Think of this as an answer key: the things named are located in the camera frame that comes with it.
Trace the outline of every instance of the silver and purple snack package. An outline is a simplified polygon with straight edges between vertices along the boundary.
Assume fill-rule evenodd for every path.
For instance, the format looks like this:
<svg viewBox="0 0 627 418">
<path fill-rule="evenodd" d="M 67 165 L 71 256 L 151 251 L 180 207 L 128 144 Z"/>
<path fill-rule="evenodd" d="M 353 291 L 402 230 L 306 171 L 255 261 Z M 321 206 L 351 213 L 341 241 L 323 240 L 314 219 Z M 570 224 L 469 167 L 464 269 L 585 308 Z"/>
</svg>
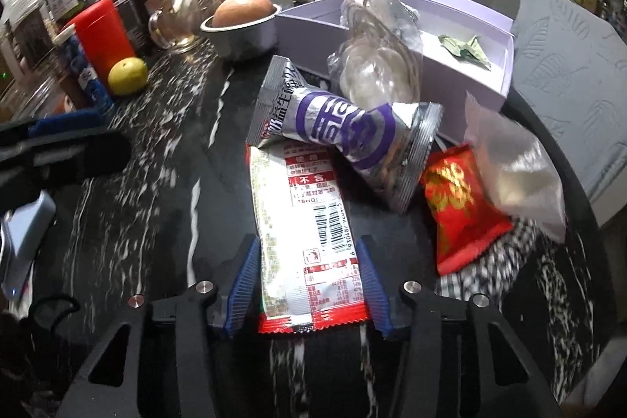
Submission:
<svg viewBox="0 0 627 418">
<path fill-rule="evenodd" d="M 443 108 L 436 103 L 393 103 L 364 111 L 306 83 L 285 57 L 274 56 L 263 79 L 246 143 L 277 138 L 335 146 L 397 213 L 418 186 Z"/>
</svg>

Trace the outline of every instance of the stainless steel bowl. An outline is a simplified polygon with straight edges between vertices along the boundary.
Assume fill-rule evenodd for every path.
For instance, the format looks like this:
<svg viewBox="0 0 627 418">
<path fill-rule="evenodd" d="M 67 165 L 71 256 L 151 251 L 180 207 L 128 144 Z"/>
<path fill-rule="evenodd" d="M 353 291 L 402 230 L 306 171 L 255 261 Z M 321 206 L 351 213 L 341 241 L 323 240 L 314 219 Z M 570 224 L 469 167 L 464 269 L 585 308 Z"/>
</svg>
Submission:
<svg viewBox="0 0 627 418">
<path fill-rule="evenodd" d="M 248 24 L 212 27 L 211 16 L 200 28 L 223 59 L 231 61 L 253 59 L 265 54 L 277 44 L 277 25 L 274 18 L 281 12 L 281 7 L 277 4 L 274 4 L 274 7 L 275 12 L 272 15 Z"/>
</svg>

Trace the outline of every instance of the metal screw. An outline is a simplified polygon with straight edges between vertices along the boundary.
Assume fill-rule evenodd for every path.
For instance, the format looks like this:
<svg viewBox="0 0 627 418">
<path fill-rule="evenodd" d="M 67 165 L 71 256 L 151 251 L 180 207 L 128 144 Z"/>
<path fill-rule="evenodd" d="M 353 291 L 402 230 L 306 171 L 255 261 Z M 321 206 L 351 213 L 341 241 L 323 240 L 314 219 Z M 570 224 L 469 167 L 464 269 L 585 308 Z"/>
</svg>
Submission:
<svg viewBox="0 0 627 418">
<path fill-rule="evenodd" d="M 420 285 L 418 282 L 414 282 L 413 280 L 410 280 L 409 282 L 405 282 L 402 285 L 402 288 L 405 289 L 408 293 L 410 293 L 410 295 L 415 295 L 416 293 L 419 293 L 422 290 L 422 285 Z"/>
<path fill-rule="evenodd" d="M 127 303 L 129 304 L 129 307 L 131 308 L 139 308 L 145 303 L 145 301 L 146 299 L 143 297 L 143 295 L 135 295 L 135 296 L 131 296 L 127 300 Z"/>
<path fill-rule="evenodd" d="M 474 295 L 472 297 L 472 302 L 479 308 L 485 308 L 490 304 L 490 298 L 486 295 Z"/>
<path fill-rule="evenodd" d="M 202 282 L 198 282 L 196 284 L 196 290 L 202 295 L 211 293 L 213 290 L 213 283 L 209 282 L 208 280 L 203 280 Z"/>
</svg>

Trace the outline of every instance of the checkered cloth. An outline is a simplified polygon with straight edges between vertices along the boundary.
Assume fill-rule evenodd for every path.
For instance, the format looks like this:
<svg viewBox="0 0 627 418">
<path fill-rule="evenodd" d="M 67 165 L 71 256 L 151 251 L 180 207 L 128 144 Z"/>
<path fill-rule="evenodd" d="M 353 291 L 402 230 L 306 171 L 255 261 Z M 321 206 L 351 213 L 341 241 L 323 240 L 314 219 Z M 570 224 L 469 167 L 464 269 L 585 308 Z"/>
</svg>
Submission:
<svg viewBox="0 0 627 418">
<path fill-rule="evenodd" d="M 500 236 L 475 262 L 441 277 L 436 294 L 468 301 L 470 296 L 483 293 L 500 309 L 502 298 L 534 251 L 537 236 L 542 235 L 531 220 L 512 222 L 513 229 Z"/>
</svg>

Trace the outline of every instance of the black marble table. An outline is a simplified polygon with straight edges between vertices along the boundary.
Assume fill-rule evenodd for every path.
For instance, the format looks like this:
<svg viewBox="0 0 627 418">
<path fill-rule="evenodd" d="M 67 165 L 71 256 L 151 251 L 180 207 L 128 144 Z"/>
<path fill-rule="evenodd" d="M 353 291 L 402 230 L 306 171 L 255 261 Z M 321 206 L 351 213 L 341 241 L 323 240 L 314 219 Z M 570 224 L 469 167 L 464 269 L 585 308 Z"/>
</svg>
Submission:
<svg viewBox="0 0 627 418">
<path fill-rule="evenodd" d="M 133 140 L 126 171 L 54 194 L 57 219 L 33 288 L 35 299 L 65 292 L 82 306 L 60 324 L 62 347 L 49 356 L 61 389 L 129 296 L 181 293 L 256 232 L 244 141 L 269 60 L 233 70 L 207 44 L 161 57 L 148 90 L 113 120 Z M 561 400 L 613 331 L 607 260 L 584 192 L 548 132 L 515 92 L 504 113 L 540 136 L 564 182 L 569 242 L 538 246 L 503 304 Z M 424 201 L 400 217 L 350 172 L 340 174 L 353 236 L 371 234 L 381 247 L 411 254 L 416 280 L 432 286 L 434 230 Z M 369 324 L 305 336 L 260 336 L 254 326 L 215 348 L 217 372 L 228 375 L 217 379 L 225 416 L 386 415 L 398 343 L 384 342 Z"/>
</svg>

